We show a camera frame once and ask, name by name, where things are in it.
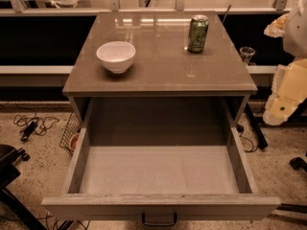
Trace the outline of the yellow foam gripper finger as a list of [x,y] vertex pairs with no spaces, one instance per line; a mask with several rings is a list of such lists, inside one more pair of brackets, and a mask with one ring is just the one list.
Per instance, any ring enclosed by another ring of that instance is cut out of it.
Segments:
[[285,13],[275,19],[270,25],[264,30],[264,35],[277,38],[283,37],[285,35],[286,23],[288,20],[289,14]]

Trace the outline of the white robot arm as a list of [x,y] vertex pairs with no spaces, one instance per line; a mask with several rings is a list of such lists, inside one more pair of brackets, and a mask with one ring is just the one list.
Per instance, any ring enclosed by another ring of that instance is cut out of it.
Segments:
[[298,0],[289,13],[268,25],[264,34],[281,36],[283,50],[295,57],[287,66],[277,66],[272,93],[265,104],[263,121],[267,125],[279,126],[307,98],[307,0]]

